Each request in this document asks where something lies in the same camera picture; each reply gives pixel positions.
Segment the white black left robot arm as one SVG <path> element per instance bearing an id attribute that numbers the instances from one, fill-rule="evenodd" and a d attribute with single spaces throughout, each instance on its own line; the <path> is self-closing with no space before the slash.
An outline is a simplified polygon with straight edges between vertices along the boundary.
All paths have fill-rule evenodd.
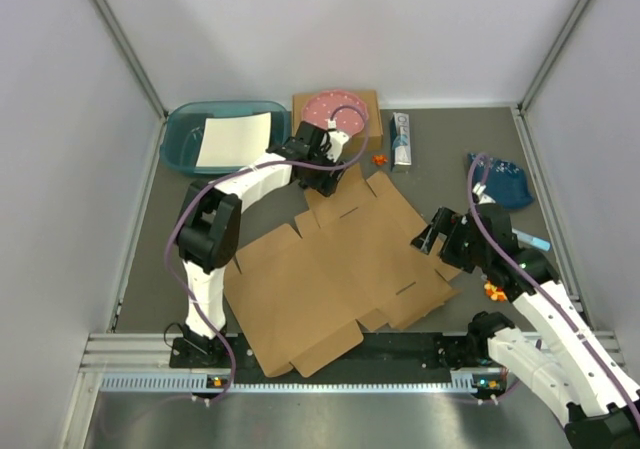
<path id="1" fill-rule="evenodd" d="M 297 182 L 327 197 L 335 192 L 347 164 L 340 160 L 351 136 L 330 119 L 323 129 L 302 122 L 295 135 L 266 149 L 252 164 L 188 189 L 170 242 L 186 272 L 189 308 L 179 325 L 184 342 L 205 365 L 216 365 L 229 345 L 223 291 L 227 265 L 239 245 L 244 210 L 271 192 Z"/>

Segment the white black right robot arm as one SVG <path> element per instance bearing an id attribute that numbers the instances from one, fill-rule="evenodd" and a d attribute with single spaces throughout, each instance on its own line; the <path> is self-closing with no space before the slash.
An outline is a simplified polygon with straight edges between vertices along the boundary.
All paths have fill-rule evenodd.
<path id="1" fill-rule="evenodd" d="M 521 246 L 502 207 L 474 204 L 465 214 L 441 207 L 411 244 L 453 268 L 480 270 L 546 346 L 538 349 L 504 314 L 481 312 L 467 330 L 474 362 L 512 372 L 553 413 L 571 447 L 638 447 L 638 383 L 575 309 L 545 254 Z"/>

